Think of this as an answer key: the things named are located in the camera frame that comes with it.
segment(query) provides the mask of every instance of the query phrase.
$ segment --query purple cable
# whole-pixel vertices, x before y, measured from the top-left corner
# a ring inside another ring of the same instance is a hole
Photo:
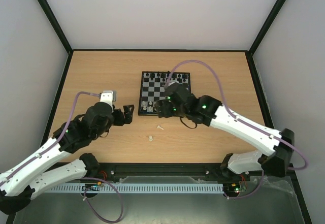
[[[256,193],[256,192],[259,190],[259,188],[262,186],[263,178],[264,178],[264,171],[262,170],[261,180],[259,181],[257,187],[256,187],[252,192],[250,192],[250,193],[247,194],[247,195],[244,195],[244,196],[237,196],[237,197],[229,197],[229,196],[227,196],[226,193],[223,193],[223,195],[226,196],[227,199],[229,199],[229,200],[238,200],[238,199],[243,199],[243,198],[246,198],[246,197],[252,196],[252,195],[253,195],[254,193]]]
[[[69,124],[70,124],[70,121],[72,119],[72,116],[73,116],[73,113],[76,109],[76,104],[77,104],[77,100],[78,100],[78,97],[81,95],[81,94],[87,94],[87,95],[91,95],[91,96],[95,96],[95,97],[100,97],[99,94],[97,93],[89,93],[89,92],[84,92],[84,91],[81,91],[79,93],[76,94],[76,97],[75,97],[75,100],[73,101],[73,105],[72,105],[72,109],[71,109],[71,112],[70,112],[70,115],[69,115],[69,118],[66,122],[66,125],[64,126],[63,130],[62,130],[62,133],[60,134],[60,136],[57,138],[57,140],[51,144],[47,149],[43,150],[42,152],[40,152],[40,156],[42,156],[43,154],[45,154],[46,152],[48,152],[50,149],[52,149],[58,142],[60,142],[60,140],[63,138]],[[20,167],[18,167],[15,171],[13,171],[8,177],[6,177],[8,180],[10,178],[12,178],[17,172],[19,172],[21,169],[23,169],[25,166],[27,166],[28,164],[30,164],[31,162],[33,162],[34,160],[36,160],[37,157],[32,157],[30,158],[28,161],[26,161],[24,164],[22,164]]]
[[[93,208],[93,206],[91,205],[91,203],[89,202],[87,196],[86,196],[86,193],[87,191],[90,189],[90,188],[87,188],[85,190],[85,192],[83,193],[83,197],[84,197],[84,200],[87,201],[88,205],[90,206],[91,210],[93,211],[93,213],[95,214],[95,216],[98,217],[98,219],[100,219],[101,221],[105,222],[105,223],[118,223],[121,219],[122,219],[122,216],[123,216],[123,210],[124,210],[124,204],[123,204],[123,199],[122,199],[122,195],[118,192],[118,190],[116,189],[116,187],[114,187],[112,184],[110,184],[109,182],[105,181],[105,180],[102,180],[102,179],[99,179],[99,178],[93,178],[93,177],[84,177],[82,178],[84,180],[95,180],[95,181],[100,181],[100,182],[104,182],[106,183],[107,185],[109,185],[112,189],[114,189],[114,191],[117,193],[119,199],[120,199],[120,203],[121,203],[121,213],[120,213],[120,216],[116,219],[116,220],[107,220],[103,217],[101,217],[96,211],[95,209]]]
[[[187,63],[199,63],[199,64],[201,64],[201,65],[204,65],[207,69],[210,70],[210,72],[213,74],[214,78],[217,80],[217,83],[218,83],[218,86],[219,86],[219,90],[220,90],[220,94],[221,94],[221,97],[222,97],[222,102],[223,102],[223,104],[224,104],[224,107],[225,107],[225,109],[227,110],[227,112],[229,113],[229,115],[230,115],[232,118],[236,119],[237,121],[241,122],[242,124],[244,124],[244,125],[246,125],[246,126],[252,128],[252,129],[255,129],[256,131],[258,131],[258,132],[260,132],[260,133],[262,133],[262,134],[264,134],[264,135],[266,135],[266,136],[268,136],[268,137],[271,136],[270,133],[265,132],[265,131],[263,131],[262,129],[259,129],[259,128],[255,127],[254,125],[251,125],[251,124],[249,124],[248,122],[243,121],[243,120],[240,119],[240,118],[238,118],[238,119],[236,118],[236,116],[235,116],[235,115],[230,111],[230,109],[229,109],[229,107],[228,107],[228,105],[227,105],[227,102],[226,102],[226,99],[225,99],[225,96],[224,96],[224,93],[223,93],[223,89],[222,89],[221,81],[220,81],[218,75],[215,73],[215,71],[212,69],[212,67],[210,67],[208,64],[204,63],[203,61],[200,61],[200,60],[185,60],[185,61],[182,61],[182,62],[178,63],[178,64],[177,64],[177,65],[172,69],[171,73],[169,74],[169,77],[168,77],[168,79],[167,79],[167,81],[166,81],[166,84],[165,84],[165,88],[168,87],[168,84],[169,84],[169,82],[170,82],[170,80],[171,80],[171,77],[172,77],[172,74],[174,73],[174,71],[175,71],[175,70],[176,70],[180,65],[187,64]],[[306,159],[306,157],[302,154],[302,152],[301,152],[300,150],[298,150],[298,149],[295,148],[293,145],[289,144],[288,142],[284,141],[283,139],[281,139],[281,138],[279,138],[279,137],[274,136],[273,138],[276,139],[276,140],[278,140],[278,141],[280,141],[281,143],[285,144],[286,146],[290,147],[291,149],[293,149],[293,150],[294,150],[295,152],[297,152],[297,153],[300,155],[300,157],[305,161],[305,165],[304,165],[304,166],[302,166],[302,167],[288,167],[289,170],[303,170],[303,169],[305,169],[305,168],[308,167],[308,165],[309,165],[308,160]]]

